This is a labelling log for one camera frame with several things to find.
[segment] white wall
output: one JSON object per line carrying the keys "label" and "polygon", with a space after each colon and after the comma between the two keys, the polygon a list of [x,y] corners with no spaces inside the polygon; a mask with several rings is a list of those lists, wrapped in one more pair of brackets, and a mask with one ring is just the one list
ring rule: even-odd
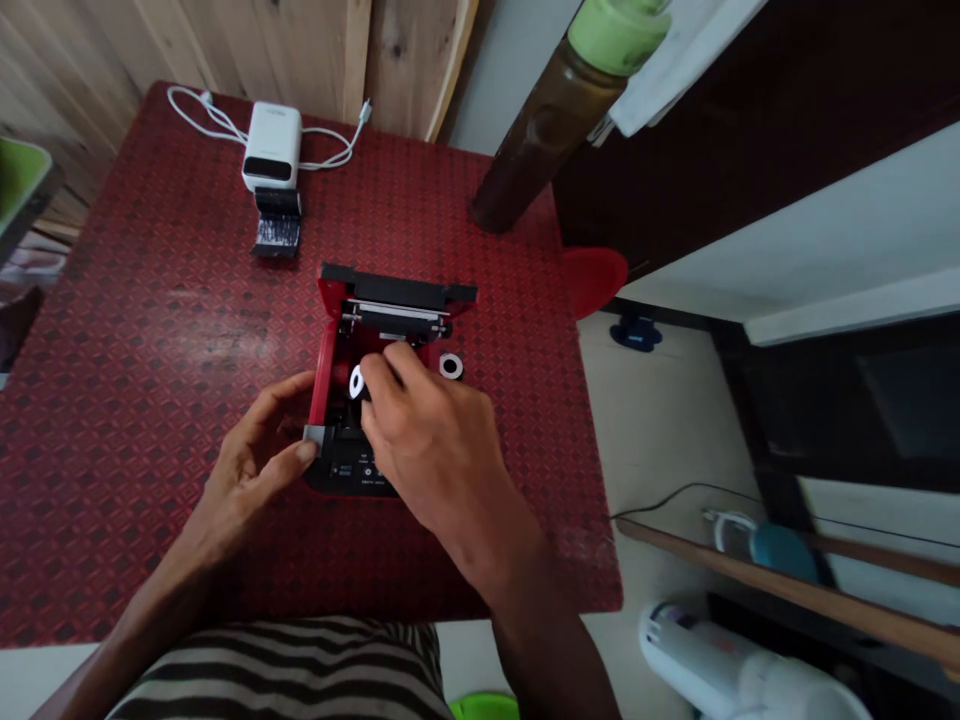
{"label": "white wall", "polygon": [[[937,285],[928,296],[924,280],[901,288],[909,297],[887,292],[830,301],[960,268],[958,158],[960,124],[640,278],[620,296],[755,321],[767,342],[783,331],[758,319],[801,308],[812,313],[800,328],[807,333],[896,314],[901,301],[915,314],[954,309],[960,283]],[[879,302],[887,305],[875,310]]]}
{"label": "white wall", "polygon": [[450,136],[493,155],[563,37],[580,0],[498,0]]}
{"label": "white wall", "polygon": [[[902,488],[800,478],[817,533],[843,540],[960,565],[960,496]],[[910,535],[912,540],[841,525],[854,523]],[[844,592],[924,620],[960,625],[960,589],[869,563],[828,555],[838,587]]]}

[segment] left hand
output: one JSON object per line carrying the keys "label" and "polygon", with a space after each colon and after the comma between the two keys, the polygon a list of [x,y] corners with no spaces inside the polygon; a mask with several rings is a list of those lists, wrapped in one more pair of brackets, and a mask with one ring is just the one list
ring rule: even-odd
{"label": "left hand", "polygon": [[313,388],[314,375],[303,372],[265,388],[227,433],[203,496],[170,549],[181,567],[210,569],[234,555],[270,500],[313,462],[316,443],[289,445],[283,431],[285,414]]}

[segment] black cable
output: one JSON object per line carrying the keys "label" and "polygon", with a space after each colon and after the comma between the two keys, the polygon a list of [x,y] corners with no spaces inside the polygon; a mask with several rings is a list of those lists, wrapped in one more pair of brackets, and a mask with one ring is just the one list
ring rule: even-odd
{"label": "black cable", "polygon": [[[737,497],[741,497],[744,500],[750,500],[751,502],[755,502],[758,505],[763,505],[762,500],[757,500],[757,498],[755,497],[744,495],[741,492],[737,492],[736,490],[731,490],[730,488],[725,488],[720,485],[712,485],[710,483],[687,483],[686,485],[674,490],[672,493],[670,493],[665,498],[663,498],[663,500],[661,500],[660,502],[654,503],[653,505],[647,505],[646,507],[642,507],[642,508],[633,508],[632,510],[624,510],[623,512],[618,512],[616,515],[611,515],[610,519],[626,520],[627,522],[633,523],[634,525],[639,525],[640,523],[636,522],[635,520],[631,520],[626,516],[632,515],[633,513],[651,512],[653,510],[659,510],[668,502],[673,500],[677,495],[684,492],[685,490],[689,490],[692,487],[707,487],[713,490],[722,490],[725,493],[736,495]],[[881,530],[880,528],[869,527],[867,525],[857,525],[856,523],[848,523],[848,522],[844,522],[843,520],[831,520],[830,518],[822,518],[816,515],[811,515],[810,517],[813,518],[814,520],[821,520],[823,522],[832,522],[832,523],[836,523],[837,525],[846,525],[847,527],[857,528],[858,530],[868,530],[869,532],[878,532],[878,533],[883,533],[884,535],[893,535],[894,537],[906,538],[907,540],[917,540],[919,542],[928,542],[928,543],[933,543],[934,545],[942,545],[943,547],[955,548],[957,550],[960,550],[960,545],[954,545],[953,543],[943,542],[942,540],[931,540],[930,538],[921,538],[921,537],[916,537],[915,535],[905,535],[903,533],[893,532],[892,530]]]}

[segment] white paper roll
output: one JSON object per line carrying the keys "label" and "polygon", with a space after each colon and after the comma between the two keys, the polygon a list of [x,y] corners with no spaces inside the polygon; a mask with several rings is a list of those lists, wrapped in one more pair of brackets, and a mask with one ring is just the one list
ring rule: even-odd
{"label": "white paper roll", "polygon": [[360,366],[354,366],[353,372],[350,373],[350,399],[356,400],[358,397],[360,397],[360,393],[363,392],[365,385],[366,383],[363,381],[363,374],[360,372]]}
{"label": "white paper roll", "polygon": [[459,380],[463,377],[463,361],[453,353],[444,353],[440,356],[440,374],[449,380]]}

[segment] blue object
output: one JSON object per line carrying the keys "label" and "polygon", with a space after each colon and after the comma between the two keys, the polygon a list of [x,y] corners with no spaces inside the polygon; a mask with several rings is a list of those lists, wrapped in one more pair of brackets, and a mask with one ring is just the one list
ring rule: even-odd
{"label": "blue object", "polygon": [[610,337],[624,347],[640,352],[653,352],[654,346],[663,340],[663,334],[653,326],[653,320],[621,315],[620,324],[610,328]]}
{"label": "blue object", "polygon": [[758,565],[812,585],[821,584],[813,553],[789,528],[761,523],[750,538],[750,555]]}

